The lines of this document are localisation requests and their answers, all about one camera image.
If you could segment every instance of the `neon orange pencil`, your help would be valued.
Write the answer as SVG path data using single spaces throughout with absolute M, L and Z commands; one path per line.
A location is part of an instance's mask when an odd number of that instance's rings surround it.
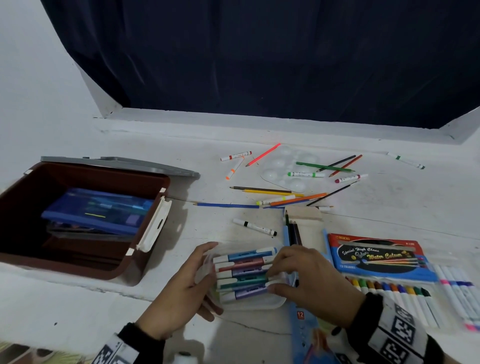
M 290 205 L 294 204 L 296 202 L 302 202 L 302 201 L 308 201 L 308 200 L 313 200 L 319 197 L 327 196 L 327 193 L 323 194 L 313 194 L 311 196 L 305 196 L 305 197 L 299 197 L 299 198 L 294 198 L 293 200 L 287 200 L 287 201 L 278 201 L 278 202 L 272 202 L 270 206 L 279 206 L 279 205 Z
M 282 145 L 281 143 L 278 143 L 276 146 L 273 146 L 271 147 L 269 150 L 267 150 L 265 153 L 261 154 L 260 156 L 258 156 L 257 158 L 255 158 L 253 161 L 251 161 L 249 164 L 246 165 L 246 167 L 248 167 L 249 165 L 255 163 L 256 161 L 258 161 L 260 158 L 263 158 L 265 157 L 268 153 L 274 151 L 275 149 L 277 149 L 280 145 Z
M 350 162 L 348 162 L 346 165 L 342 166 L 342 168 L 346 168 L 348 167 L 350 164 L 353 164 L 355 163 L 357 160 L 359 160 L 360 158 L 363 157 L 363 154 L 360 154 L 358 157 L 356 158 L 353 158 Z M 339 173 L 340 171 L 339 170 L 336 170 L 334 171 L 331 175 L 329 175 L 329 177 L 332 177 L 332 176 L 335 176 L 337 173 Z

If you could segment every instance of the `yellow pencil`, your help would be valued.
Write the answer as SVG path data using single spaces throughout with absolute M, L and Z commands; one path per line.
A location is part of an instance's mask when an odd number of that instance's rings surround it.
M 294 194 L 296 197 L 303 197 L 304 194 L 295 194 L 293 192 L 272 192 L 272 191 L 260 191 L 260 190 L 242 190 L 244 192 L 250 192 L 251 194 L 277 194 L 279 196 L 288 196 Z

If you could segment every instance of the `left hand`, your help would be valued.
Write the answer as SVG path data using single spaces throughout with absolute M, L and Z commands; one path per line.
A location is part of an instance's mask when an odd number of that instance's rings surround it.
M 215 306 L 205 295 L 215 284 L 214 272 L 206 275 L 195 285 L 194 278 L 204 262 L 204 253 L 217 246 L 217 242 L 199 245 L 168 281 L 165 288 L 137 320 L 136 325 L 154 339 L 167 339 L 172 332 L 189 322 L 198 313 L 207 321 L 213 321 L 213 314 L 202 305 L 209 306 L 221 315 L 223 310 Z

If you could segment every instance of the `box lid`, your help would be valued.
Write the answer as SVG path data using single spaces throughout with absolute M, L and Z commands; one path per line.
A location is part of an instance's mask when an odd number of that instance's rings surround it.
M 167 166 L 165 164 L 122 157 L 100 157 L 98 159 L 94 159 L 90 157 L 70 158 L 42 156 L 40 157 L 40 161 L 53 163 L 85 164 L 88 166 L 117 168 L 120 170 L 135 170 L 139 172 L 166 174 L 168 176 L 184 176 L 195 178 L 200 177 L 200 173 L 193 170 L 184 170 L 183 168 Z

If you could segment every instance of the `right hand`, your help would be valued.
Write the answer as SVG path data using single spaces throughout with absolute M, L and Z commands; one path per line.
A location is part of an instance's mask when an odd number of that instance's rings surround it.
M 270 293 L 293 301 L 297 306 L 333 325 L 350 327 L 365 300 L 365 295 L 350 284 L 333 265 L 315 249 L 292 245 L 283 247 L 267 272 L 298 272 L 299 285 L 278 283 L 268 286 Z

